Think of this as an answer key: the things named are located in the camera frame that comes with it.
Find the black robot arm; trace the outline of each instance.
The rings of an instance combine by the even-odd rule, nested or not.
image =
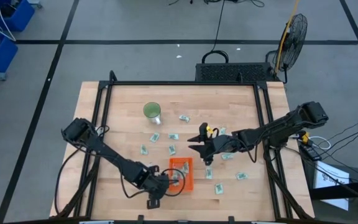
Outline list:
[[[76,118],[62,131],[65,141],[79,148],[85,147],[93,150],[97,156],[101,156],[116,166],[125,180],[138,189],[149,193],[147,208],[159,208],[160,199],[169,188],[168,175],[159,172],[159,166],[147,167],[141,162],[134,162],[123,158],[114,149],[102,142],[95,127],[86,119]]]
[[[288,138],[303,128],[318,128],[328,120],[327,114],[319,103],[307,102],[290,111],[284,117],[255,129],[233,131],[232,136],[208,136],[208,124],[200,126],[200,134],[189,139],[189,142],[204,142],[204,145],[191,145],[200,153],[200,157],[208,166],[213,161],[213,155],[221,152],[248,152],[262,140],[268,139],[270,146],[282,147]]]

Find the gray floor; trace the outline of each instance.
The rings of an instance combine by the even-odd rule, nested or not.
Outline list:
[[[80,0],[68,40],[213,39],[221,3],[205,5],[169,1]],[[226,3],[219,39],[278,40],[294,0]],[[347,0],[358,26],[358,0]],[[43,0],[20,40],[58,40],[73,0]],[[298,12],[308,19],[308,40],[357,40],[339,1],[302,0]],[[6,222],[47,218],[65,142],[60,129],[70,122],[83,81],[107,79],[113,69],[119,80],[194,80],[195,64],[210,44],[65,45],[49,89],[29,154]],[[8,78],[0,82],[0,204],[37,105],[57,45],[19,45]],[[276,45],[217,45],[231,62],[261,62]],[[208,62],[221,62],[211,56]],[[291,108],[319,101],[329,123],[312,135],[330,137],[358,122],[358,45],[306,45],[289,71]],[[358,167],[358,139],[336,153]],[[324,210],[316,215],[330,219]]]

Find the white paper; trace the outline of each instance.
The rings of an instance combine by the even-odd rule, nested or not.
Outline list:
[[[332,167],[328,164],[325,164],[323,162],[317,161],[316,168],[320,169],[327,174],[329,174],[332,178],[339,181],[342,184],[348,184],[349,183],[349,173],[341,171],[340,169],[337,169],[335,167]],[[338,185],[333,181],[331,178],[329,178],[326,174],[316,170],[316,173],[314,175],[314,188],[321,188],[321,187],[331,187]],[[347,198],[341,198],[341,199],[327,199],[327,200],[321,200],[322,202],[326,202],[330,205],[334,205],[338,208],[341,208],[343,210],[348,211],[349,209],[349,202]]]

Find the orange basket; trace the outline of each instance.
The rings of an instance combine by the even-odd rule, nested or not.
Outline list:
[[[193,180],[193,158],[191,157],[186,157],[186,158],[170,158],[169,159],[169,168],[170,169],[182,169],[182,167],[185,165],[185,162],[189,163],[189,173],[185,174],[185,180],[186,180],[186,184],[185,184],[185,188],[183,189],[183,192],[191,192],[193,191],[193,187],[194,187],[194,180]],[[173,170],[169,171],[169,178],[172,179],[172,175],[173,175]],[[173,184],[169,185],[169,191],[170,192],[179,192],[180,189],[183,187],[183,177],[180,175],[179,178],[179,185],[178,186],[174,186]]]

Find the glass cup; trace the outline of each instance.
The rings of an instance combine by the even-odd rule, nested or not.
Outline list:
[[[161,124],[161,107],[158,103],[150,102],[144,105],[143,114],[149,121]]]

